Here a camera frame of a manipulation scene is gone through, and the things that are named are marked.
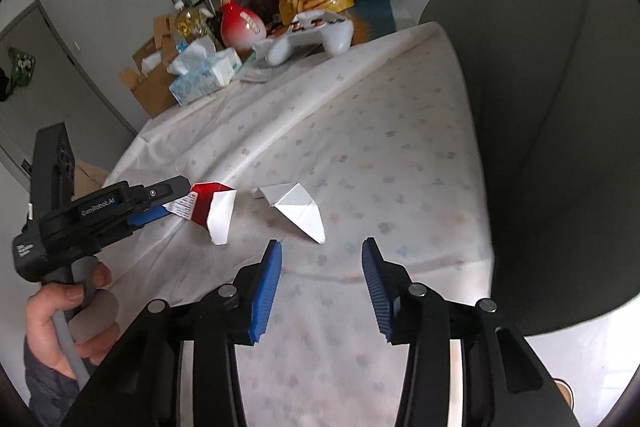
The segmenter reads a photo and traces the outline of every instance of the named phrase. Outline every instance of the sleeve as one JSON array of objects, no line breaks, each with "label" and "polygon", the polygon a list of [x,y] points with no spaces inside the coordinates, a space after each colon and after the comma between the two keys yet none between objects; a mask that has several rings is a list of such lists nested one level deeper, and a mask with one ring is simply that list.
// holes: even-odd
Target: sleeve
[{"label": "sleeve", "polygon": [[78,383],[36,359],[24,341],[25,380],[29,409],[44,427],[58,427],[78,396]]}]

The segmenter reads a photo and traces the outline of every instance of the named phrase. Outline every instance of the game controller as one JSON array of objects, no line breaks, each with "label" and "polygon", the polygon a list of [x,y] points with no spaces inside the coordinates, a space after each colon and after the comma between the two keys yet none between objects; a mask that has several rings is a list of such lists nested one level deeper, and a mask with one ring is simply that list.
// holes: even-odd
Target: game controller
[{"label": "game controller", "polygon": [[312,10],[296,15],[287,31],[279,36],[266,55],[270,66],[285,62],[299,46],[322,44],[332,57],[351,47],[353,21],[327,10]]}]

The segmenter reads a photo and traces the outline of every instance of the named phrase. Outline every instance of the gray chair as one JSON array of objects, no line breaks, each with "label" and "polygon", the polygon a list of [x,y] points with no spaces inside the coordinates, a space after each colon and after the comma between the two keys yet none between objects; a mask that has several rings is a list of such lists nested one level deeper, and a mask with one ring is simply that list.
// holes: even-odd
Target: gray chair
[{"label": "gray chair", "polygon": [[525,335],[640,293],[640,5],[430,0],[465,75],[495,253]]}]

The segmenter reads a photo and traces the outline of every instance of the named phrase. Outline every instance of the white tablecloth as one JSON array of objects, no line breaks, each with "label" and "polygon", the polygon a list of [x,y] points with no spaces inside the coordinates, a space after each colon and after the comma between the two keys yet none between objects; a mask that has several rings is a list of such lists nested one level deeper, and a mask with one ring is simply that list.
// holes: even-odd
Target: white tablecloth
[{"label": "white tablecloth", "polygon": [[[446,299],[473,304],[489,292],[481,164],[444,30],[428,23],[326,58],[167,111],[147,123],[108,180],[151,184],[183,174],[239,190],[228,245],[215,247],[205,229],[170,216],[102,254],[123,327],[149,300],[194,301],[260,259],[269,239],[282,242],[268,331],[257,346],[238,348],[255,427],[393,425],[406,348],[378,333],[360,265],[367,237]],[[324,245],[249,193],[284,182],[300,182],[318,203]]]}]

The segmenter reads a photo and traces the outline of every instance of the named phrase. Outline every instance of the white paper origami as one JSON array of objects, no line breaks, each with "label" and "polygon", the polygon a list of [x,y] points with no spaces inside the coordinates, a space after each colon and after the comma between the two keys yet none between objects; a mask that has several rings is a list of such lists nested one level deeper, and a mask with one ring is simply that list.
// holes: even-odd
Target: white paper origami
[{"label": "white paper origami", "polygon": [[305,187],[299,183],[269,185],[256,188],[253,195],[254,198],[266,198],[270,206],[275,206],[311,239],[324,244],[326,238],[320,210]]}]

